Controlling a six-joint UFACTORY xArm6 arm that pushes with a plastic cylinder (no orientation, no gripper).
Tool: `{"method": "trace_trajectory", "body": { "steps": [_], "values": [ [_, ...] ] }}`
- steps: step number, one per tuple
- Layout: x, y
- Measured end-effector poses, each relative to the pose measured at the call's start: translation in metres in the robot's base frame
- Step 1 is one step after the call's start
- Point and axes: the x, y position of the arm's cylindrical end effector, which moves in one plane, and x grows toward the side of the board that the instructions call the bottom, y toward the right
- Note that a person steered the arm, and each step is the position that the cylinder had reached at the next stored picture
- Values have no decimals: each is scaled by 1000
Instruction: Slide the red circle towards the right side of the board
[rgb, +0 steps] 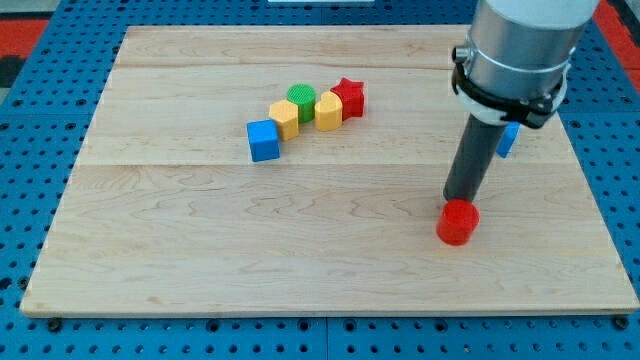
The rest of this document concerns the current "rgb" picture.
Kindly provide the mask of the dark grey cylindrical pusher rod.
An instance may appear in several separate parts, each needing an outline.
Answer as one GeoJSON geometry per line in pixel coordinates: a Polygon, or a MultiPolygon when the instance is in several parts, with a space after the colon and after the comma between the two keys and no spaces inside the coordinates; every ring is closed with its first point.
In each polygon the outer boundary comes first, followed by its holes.
{"type": "Polygon", "coordinates": [[[447,201],[474,200],[505,128],[469,116],[443,189],[447,201]]]}

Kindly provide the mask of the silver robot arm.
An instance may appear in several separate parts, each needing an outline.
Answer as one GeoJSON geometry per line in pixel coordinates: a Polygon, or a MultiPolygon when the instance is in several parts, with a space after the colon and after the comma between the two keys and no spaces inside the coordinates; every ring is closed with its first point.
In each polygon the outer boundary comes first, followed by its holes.
{"type": "Polygon", "coordinates": [[[568,89],[571,56],[597,0],[479,0],[451,58],[452,89],[469,113],[444,185],[473,201],[507,127],[539,129],[568,89]]]}

